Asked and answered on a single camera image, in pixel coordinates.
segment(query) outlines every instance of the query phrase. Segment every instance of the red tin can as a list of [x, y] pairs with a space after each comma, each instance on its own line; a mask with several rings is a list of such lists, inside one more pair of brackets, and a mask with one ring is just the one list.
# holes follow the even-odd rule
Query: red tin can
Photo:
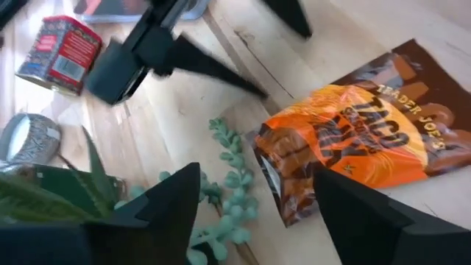
[[74, 18], [66, 15], [44, 18], [35, 44], [16, 76], [78, 96], [83, 78], [101, 47], [102, 39]]

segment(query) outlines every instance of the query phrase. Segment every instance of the wood grain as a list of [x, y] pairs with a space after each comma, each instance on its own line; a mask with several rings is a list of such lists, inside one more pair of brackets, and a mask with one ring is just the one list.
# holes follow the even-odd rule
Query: wood grain
[[[208, 120], [225, 117], [246, 135], [269, 115], [310, 91], [347, 74], [378, 55], [416, 38], [465, 88], [471, 89], [470, 3], [456, 0], [312, 1], [302, 0], [314, 36], [300, 40], [256, 0], [215, 0], [202, 19], [179, 23], [203, 49], [254, 80], [270, 97], [260, 102], [214, 79], [176, 71], [168, 79], [151, 74], [131, 100], [110, 107], [84, 93], [71, 98], [14, 76], [26, 57], [43, 17], [73, 15], [77, 0], [31, 0], [4, 29], [0, 52], [0, 128], [14, 113], [42, 113], [61, 123], [61, 153], [88, 169], [80, 125], [97, 144], [109, 174], [152, 186], [161, 171], [201, 163], [210, 180], [221, 183], [230, 168], [208, 130]], [[123, 40], [132, 24], [93, 27], [108, 42]], [[244, 139], [245, 156], [255, 171], [254, 196], [260, 218], [249, 224], [249, 244], [259, 264], [340, 264], [319, 213], [289, 229], [280, 220], [272, 193]], [[54, 165], [62, 166], [58, 161]], [[383, 192], [424, 212], [471, 228], [469, 169]], [[196, 225], [214, 223], [215, 210], [201, 204]], [[244, 264], [230, 248], [227, 264]]]

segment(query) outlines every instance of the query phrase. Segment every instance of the orange packaging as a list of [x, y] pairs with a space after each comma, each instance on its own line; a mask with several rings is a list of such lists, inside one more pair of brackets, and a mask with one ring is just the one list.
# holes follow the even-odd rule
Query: orange packaging
[[287, 226], [316, 210], [316, 170], [371, 188], [471, 161], [471, 94], [414, 40], [264, 122], [255, 154]]

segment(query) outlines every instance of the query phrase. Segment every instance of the wooden surface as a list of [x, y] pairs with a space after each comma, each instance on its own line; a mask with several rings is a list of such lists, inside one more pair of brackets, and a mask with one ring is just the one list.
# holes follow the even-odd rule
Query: wooden surface
[[[148, 76], [125, 104], [108, 107], [89, 94], [67, 98], [14, 77], [29, 51], [42, 17], [72, 14], [72, 0], [31, 0], [4, 30], [1, 51], [0, 127], [19, 111], [43, 113], [64, 128], [62, 154], [87, 169], [83, 124], [96, 141], [109, 174], [131, 183], [154, 185], [158, 172], [174, 172], [199, 161], [213, 181], [228, 167], [219, 159], [208, 119], [224, 116], [247, 133], [276, 113], [378, 55], [416, 38], [466, 89], [471, 90], [471, 2], [455, 0], [304, 0], [314, 29], [309, 41], [292, 35], [256, 0], [213, 0], [205, 16], [180, 23], [214, 56], [270, 93], [259, 102], [212, 79], [176, 72], [158, 80]], [[108, 41], [124, 39], [132, 25], [101, 25], [95, 30]], [[253, 154], [253, 194], [261, 201], [260, 219], [252, 224], [250, 248], [260, 264], [340, 264], [322, 217], [314, 214], [284, 228]], [[387, 194], [424, 212], [471, 228], [471, 178], [462, 169], [430, 181], [386, 190]], [[217, 218], [202, 205], [198, 223]], [[244, 264], [231, 250], [228, 264]]]

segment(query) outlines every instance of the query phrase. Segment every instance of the green plant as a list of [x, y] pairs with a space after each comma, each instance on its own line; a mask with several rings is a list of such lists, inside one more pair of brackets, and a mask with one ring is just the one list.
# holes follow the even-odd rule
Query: green plant
[[[227, 248], [224, 245], [231, 241], [235, 244], [244, 244], [251, 238], [251, 233], [243, 225], [246, 221], [258, 216], [258, 201], [248, 194], [253, 184], [253, 173], [247, 168], [242, 154], [241, 136], [234, 130], [229, 130], [223, 119], [210, 120], [210, 130], [215, 133], [217, 140], [227, 152], [220, 154], [219, 158], [226, 161], [234, 170], [229, 171], [224, 179], [224, 187], [232, 189], [232, 194], [222, 202], [222, 190], [217, 183], [209, 183], [205, 173], [201, 174], [200, 202], [208, 198], [208, 202], [217, 208], [222, 206], [222, 217], [217, 225], [204, 228], [194, 228], [187, 251], [188, 260], [192, 265], [206, 265], [208, 259], [203, 252], [193, 247], [208, 243], [213, 249], [217, 260], [227, 258]], [[160, 174], [160, 179], [170, 177], [168, 172]]]
[[3, 223], [85, 221], [107, 217], [113, 212], [115, 204], [118, 203], [114, 187], [105, 174], [91, 137], [85, 128], [83, 132], [87, 139], [92, 177], [85, 177], [83, 172], [78, 171], [62, 156], [60, 157], [86, 190], [99, 216], [94, 216], [63, 197], [38, 185], [28, 183], [20, 177], [11, 177], [0, 172], [0, 220]]

